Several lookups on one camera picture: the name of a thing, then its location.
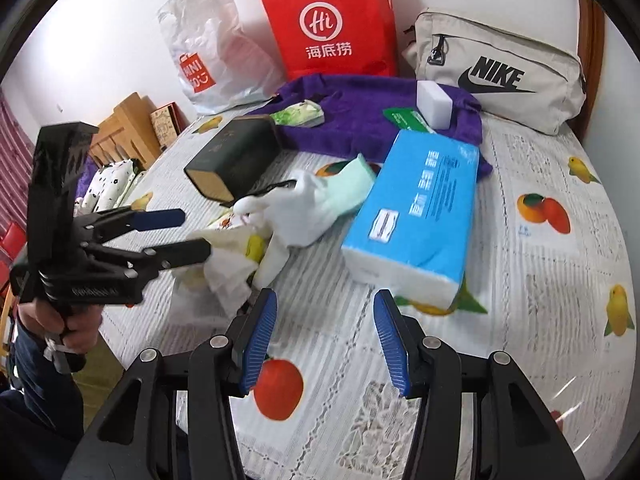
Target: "bed sheet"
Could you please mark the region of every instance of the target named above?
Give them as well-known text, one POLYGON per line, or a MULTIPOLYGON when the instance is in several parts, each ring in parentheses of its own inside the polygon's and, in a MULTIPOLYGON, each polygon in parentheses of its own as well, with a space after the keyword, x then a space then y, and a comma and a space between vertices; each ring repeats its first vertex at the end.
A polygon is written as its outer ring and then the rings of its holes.
MULTIPOLYGON (((511 354, 561 421, 586 477, 599 478, 620 436, 635 365, 636 310, 622 231, 568 128, 547 137, 489 114, 482 122, 481 149, 494 172, 476 193, 466 265, 473 307, 461 304, 450 316, 403 308, 459 352, 511 354), (622 326, 625 306, 632 322, 622 326), (609 324, 607 312, 614 318, 609 324)), ((127 235, 119 247, 180 240, 220 213, 182 173, 211 135, 181 135, 132 195, 152 190, 150 209, 181 207, 185 225, 127 235)), ((283 153, 262 182, 334 160, 283 153)), ((399 399, 390 384, 372 318, 376 288, 354 282, 344 267, 340 244, 350 223, 342 218, 316 244, 293 250, 273 283, 279 308, 269 354, 293 362, 305 387, 285 422, 262 416, 252 395, 231 399, 242 462, 256 479, 402 476, 418 403, 399 399)), ((211 334, 169 325, 171 287, 164 274, 148 286, 141 306, 105 310, 102 334, 125 366, 149 346, 169 354, 211 334)), ((463 397, 458 477, 468 478, 472 401, 463 397)), ((186 429, 186 396, 178 400, 177 418, 186 429)))

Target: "green packet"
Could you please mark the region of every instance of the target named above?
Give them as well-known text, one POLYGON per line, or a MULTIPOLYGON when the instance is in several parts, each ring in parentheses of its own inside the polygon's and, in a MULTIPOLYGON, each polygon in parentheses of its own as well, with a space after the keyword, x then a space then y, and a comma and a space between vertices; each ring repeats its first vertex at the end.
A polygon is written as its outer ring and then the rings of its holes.
POLYGON ((401 130, 435 133, 434 129, 422 118, 420 112, 412 108, 387 108, 382 113, 401 130))
POLYGON ((312 128, 324 123, 322 108, 319 104, 309 100, 288 106, 284 110, 271 114, 271 117, 278 126, 312 128))

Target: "zipper pull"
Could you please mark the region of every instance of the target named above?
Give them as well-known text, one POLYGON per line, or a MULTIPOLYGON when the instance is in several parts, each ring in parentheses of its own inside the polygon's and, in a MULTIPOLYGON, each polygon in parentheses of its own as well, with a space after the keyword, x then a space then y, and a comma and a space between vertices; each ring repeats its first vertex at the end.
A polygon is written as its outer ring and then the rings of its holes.
POLYGON ((436 34, 440 39, 438 40, 438 44, 431 49, 431 54, 429 59, 427 59, 427 63, 430 65, 443 66, 444 60, 446 58, 444 54, 444 34, 436 34))

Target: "cloth glove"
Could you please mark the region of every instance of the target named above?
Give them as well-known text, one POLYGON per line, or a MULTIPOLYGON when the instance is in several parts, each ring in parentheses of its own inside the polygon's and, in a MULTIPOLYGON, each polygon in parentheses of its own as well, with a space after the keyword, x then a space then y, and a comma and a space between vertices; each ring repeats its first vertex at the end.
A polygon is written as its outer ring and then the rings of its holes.
POLYGON ((334 176, 320 177, 303 170, 291 172, 293 188, 276 188, 264 196, 246 196, 234 213, 257 228, 273 231, 284 247, 307 247, 339 216, 356 211, 373 187, 376 175, 362 155, 334 176))

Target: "nike bag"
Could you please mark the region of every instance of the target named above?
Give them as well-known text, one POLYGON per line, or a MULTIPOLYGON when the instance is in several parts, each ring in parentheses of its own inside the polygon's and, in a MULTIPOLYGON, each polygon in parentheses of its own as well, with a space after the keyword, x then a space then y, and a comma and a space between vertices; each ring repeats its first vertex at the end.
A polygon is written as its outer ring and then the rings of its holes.
POLYGON ((391 0, 262 0, 289 80, 311 73, 396 75, 391 0))
POLYGON ((556 47, 462 16, 425 10, 403 53, 417 79, 458 86, 482 109, 556 135, 585 99, 580 60, 556 47))
POLYGON ((158 21, 198 115, 270 99, 284 83, 282 70, 242 31, 233 0, 169 0, 158 21))

